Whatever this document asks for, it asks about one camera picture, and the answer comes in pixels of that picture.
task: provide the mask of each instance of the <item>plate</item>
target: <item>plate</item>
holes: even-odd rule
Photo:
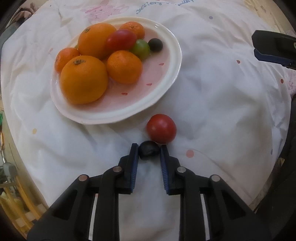
[[[137,17],[122,17],[104,21],[117,29],[123,23],[135,21],[145,28],[145,40],[159,38],[164,47],[143,62],[143,73],[132,85],[119,84],[109,80],[105,94],[95,102],[71,105],[59,87],[59,76],[53,71],[50,82],[51,98],[65,117],[81,124],[107,124],[124,120],[154,105],[175,82],[182,62],[182,53],[176,37],[163,25],[152,20]],[[74,47],[78,37],[68,47]]]

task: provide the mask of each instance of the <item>red dot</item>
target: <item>red dot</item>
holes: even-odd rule
[[[188,158],[192,158],[192,157],[194,157],[194,151],[193,151],[193,150],[188,150],[188,151],[186,152],[186,156],[187,156]]]

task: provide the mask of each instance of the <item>metal screw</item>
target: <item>metal screw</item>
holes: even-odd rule
[[[84,182],[87,180],[87,175],[80,175],[78,178],[79,181]]]
[[[220,181],[220,177],[218,176],[218,175],[213,175],[212,177],[211,177],[211,179],[214,181],[214,182],[218,182],[218,181]]]
[[[185,167],[178,167],[177,171],[180,173],[184,173],[184,172],[186,172],[186,168]]]
[[[114,172],[121,172],[122,168],[120,166],[113,167]]]

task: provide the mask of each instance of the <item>large orange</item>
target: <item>large orange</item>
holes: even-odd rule
[[[81,55],[103,59],[111,52],[105,46],[109,35],[116,28],[108,23],[97,23],[83,30],[78,39],[78,50]]]
[[[107,60],[109,76],[122,84],[137,82],[142,74],[142,62],[133,53],[119,50],[110,55]]]
[[[137,39],[143,39],[145,37],[145,29],[138,22],[130,21],[130,22],[124,23],[123,25],[120,26],[119,29],[128,29],[132,31],[134,34],[136,34]]]
[[[105,65],[92,56],[71,59],[63,68],[59,85],[71,104],[86,104],[100,98],[108,87]]]
[[[68,63],[72,58],[79,56],[80,53],[75,48],[65,48],[59,51],[57,54],[56,60],[54,62],[54,69],[58,74],[61,74],[63,67]]]

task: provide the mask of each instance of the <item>green grape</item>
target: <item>green grape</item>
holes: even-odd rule
[[[150,55],[150,47],[145,40],[138,39],[135,45],[130,49],[130,52],[136,55],[140,60],[144,60]]]

